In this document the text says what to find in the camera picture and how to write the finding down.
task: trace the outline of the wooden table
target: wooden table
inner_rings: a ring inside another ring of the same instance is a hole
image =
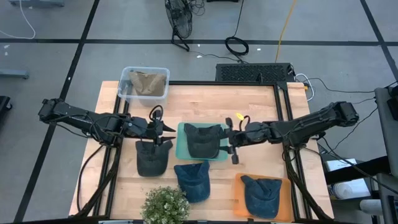
[[[96,113],[112,112],[118,82],[103,82],[96,106]],[[302,83],[288,83],[290,104],[294,118],[309,113]],[[283,95],[281,95],[284,118],[285,113]],[[144,108],[131,102],[129,112],[133,116],[148,118],[151,108]],[[269,86],[198,86],[198,85],[170,85],[167,106],[163,120],[166,125],[177,130],[180,122],[195,123],[224,123],[225,118],[233,119],[235,127],[239,124],[236,113],[249,115],[251,121],[277,121],[274,91]],[[167,133],[165,136],[176,136],[177,133]],[[177,186],[174,172],[176,164],[190,164],[198,161],[179,160],[175,157],[175,147],[170,150],[167,170],[160,177],[141,177],[137,173],[136,149],[134,139],[125,139],[119,164],[118,178],[114,193],[111,218],[114,219],[142,219],[141,205],[146,198],[145,193],[150,189],[162,186]],[[307,147],[318,151],[315,141],[310,141]],[[98,143],[89,139],[83,161],[90,156]],[[327,215],[333,217],[331,203],[323,175],[322,163],[319,155],[301,150],[301,158],[307,189]],[[246,218],[233,214],[232,183],[237,172],[266,175],[271,177],[287,177],[285,162],[282,160],[281,144],[258,144],[238,149],[240,163],[232,165],[230,156],[226,161],[211,161],[210,183],[211,194],[204,202],[192,205],[189,220],[213,221],[245,221]],[[87,202],[98,186],[103,163],[104,150],[98,153],[86,166],[81,186],[81,206]],[[299,190],[297,201],[300,216],[305,217],[302,198]],[[108,191],[103,194],[100,214],[104,212]],[[76,193],[70,208],[70,214],[75,214]]]

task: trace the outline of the orange tray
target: orange tray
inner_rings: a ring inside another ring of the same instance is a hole
[[[293,208],[292,208],[292,190],[289,179],[278,178],[278,177],[266,177],[263,175],[252,175],[238,173],[235,176],[234,182],[234,214],[240,217],[256,218],[252,216],[246,208],[246,202],[244,201],[244,183],[241,180],[241,176],[248,175],[253,179],[279,179],[282,180],[279,194],[279,210],[278,214],[272,221],[277,222],[293,222]]]

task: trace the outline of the yellow cable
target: yellow cable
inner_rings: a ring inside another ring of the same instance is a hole
[[[284,28],[282,29],[282,32],[280,33],[279,42],[278,42],[278,50],[276,52],[276,57],[275,57],[275,63],[278,60],[279,48],[280,48],[280,43],[282,42],[282,36],[284,35],[287,23],[289,22],[290,16],[292,15],[294,6],[296,5],[296,1],[297,0],[293,0],[292,6],[290,7],[289,15],[287,15],[287,18],[286,18],[286,22],[285,22]]]

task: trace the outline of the baseball cap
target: baseball cap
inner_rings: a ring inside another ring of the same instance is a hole
[[[275,218],[279,210],[279,179],[253,179],[243,175],[244,200],[250,214],[260,218]]]
[[[204,161],[199,164],[174,166],[178,184],[188,202],[201,202],[210,196],[210,164]]]
[[[188,151],[192,157],[211,159],[218,156],[220,136],[223,134],[221,125],[196,128],[192,124],[185,123],[184,131],[187,134]]]
[[[169,150],[173,147],[171,141],[159,146],[153,142],[137,141],[137,171],[143,177],[162,175],[169,161]]]

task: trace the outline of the potted plant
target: potted plant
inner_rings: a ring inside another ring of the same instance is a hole
[[[141,215],[147,224],[180,224],[188,218],[190,205],[179,188],[159,187],[146,195]]]

